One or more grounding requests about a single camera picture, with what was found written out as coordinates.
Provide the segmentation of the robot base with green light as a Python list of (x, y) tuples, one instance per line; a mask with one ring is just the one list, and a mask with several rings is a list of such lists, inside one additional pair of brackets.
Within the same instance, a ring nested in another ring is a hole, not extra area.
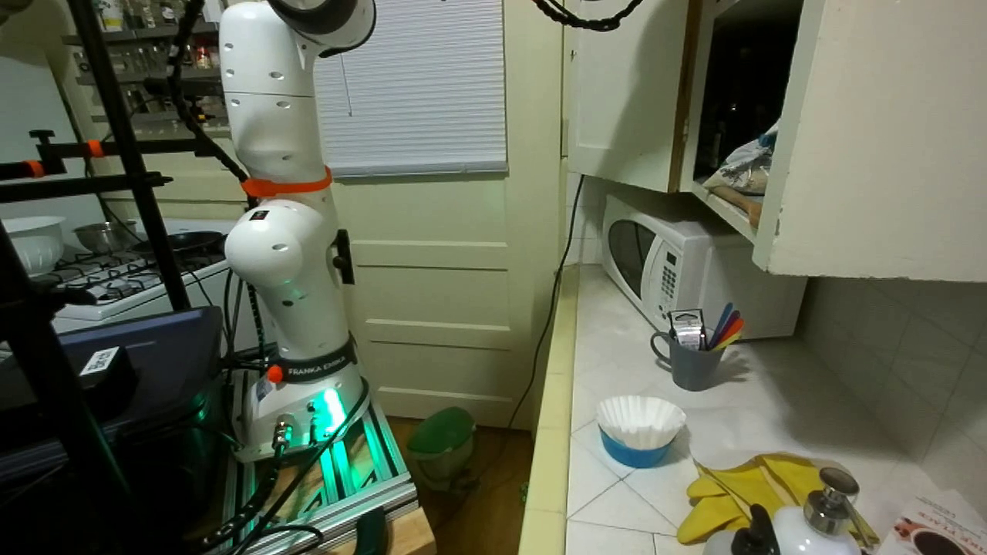
[(420, 498), (370, 386), (356, 386), (352, 407), (307, 386), (290, 411), (258, 418), (254, 401), (279, 393), (285, 386), (268, 376), (235, 379), (231, 503), (207, 555), (382, 551), (389, 525)]

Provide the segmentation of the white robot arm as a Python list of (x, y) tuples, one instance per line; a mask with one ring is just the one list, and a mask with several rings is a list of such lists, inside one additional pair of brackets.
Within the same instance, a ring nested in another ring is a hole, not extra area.
[(231, 146), (256, 199), (224, 236), (227, 264), (273, 317), (287, 383), (322, 379), (356, 361), (339, 283), (333, 173), (323, 163), (316, 62), (370, 39), (374, 0), (250, 0), (219, 22), (219, 64)]

